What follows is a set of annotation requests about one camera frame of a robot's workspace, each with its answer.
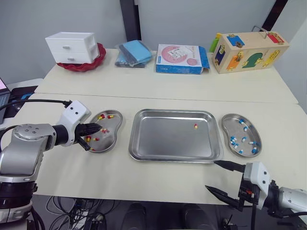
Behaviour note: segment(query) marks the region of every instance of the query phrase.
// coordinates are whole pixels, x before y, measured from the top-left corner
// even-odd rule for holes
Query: white table
[[[39,195],[101,199],[222,204],[205,184],[237,197],[241,173],[213,164],[141,162],[132,159],[128,144],[134,115],[144,108],[205,110],[219,122],[224,160],[261,161],[279,186],[307,189],[306,114],[291,103],[211,102],[139,99],[63,94],[34,94],[31,99],[79,100],[92,115],[116,109],[124,117],[115,147],[107,153],[85,152],[81,146],[56,146],[44,153],[37,180]],[[13,124],[55,124],[64,107],[53,103],[26,103]],[[246,116],[258,130],[263,149],[247,159],[230,152],[220,120],[227,113]],[[10,140],[5,135],[4,147]]]
[[[35,92],[182,100],[292,103],[297,100],[274,67],[218,74],[208,53],[210,72],[201,75],[156,73],[154,60],[144,69],[114,65],[118,51],[107,49],[103,64],[84,73],[55,65]]]

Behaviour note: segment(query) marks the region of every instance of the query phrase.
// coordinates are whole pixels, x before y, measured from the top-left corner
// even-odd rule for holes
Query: white drawer organizer
[[[93,63],[99,55],[94,33],[59,32],[45,39],[57,63]]]

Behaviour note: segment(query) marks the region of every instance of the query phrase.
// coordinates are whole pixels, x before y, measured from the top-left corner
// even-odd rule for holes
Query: laptop
[[[0,78],[0,106],[7,104],[10,98],[10,94],[11,94],[10,90]],[[3,123],[4,113],[5,109],[0,110],[0,124]]]

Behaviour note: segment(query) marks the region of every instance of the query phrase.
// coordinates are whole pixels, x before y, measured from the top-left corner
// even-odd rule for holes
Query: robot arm
[[[239,200],[228,196],[224,191],[206,186],[206,188],[219,200],[232,207],[243,210],[244,202],[256,205],[258,209],[268,208],[268,214],[276,218],[287,216],[283,212],[291,209],[294,212],[307,212],[307,192],[302,189],[279,188],[261,162],[240,165],[231,161],[215,161],[215,164],[231,170],[243,173]]]
[[[91,112],[79,101],[72,102],[57,125],[25,124],[12,131],[10,144],[0,153],[0,225],[25,219],[30,215],[32,194],[43,152],[55,145],[88,144],[82,136],[101,129],[95,123],[81,124]]]

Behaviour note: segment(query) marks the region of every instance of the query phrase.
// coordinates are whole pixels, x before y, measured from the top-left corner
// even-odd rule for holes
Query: cardboard box
[[[210,68],[205,48],[159,44],[156,72],[201,74],[203,68]]]

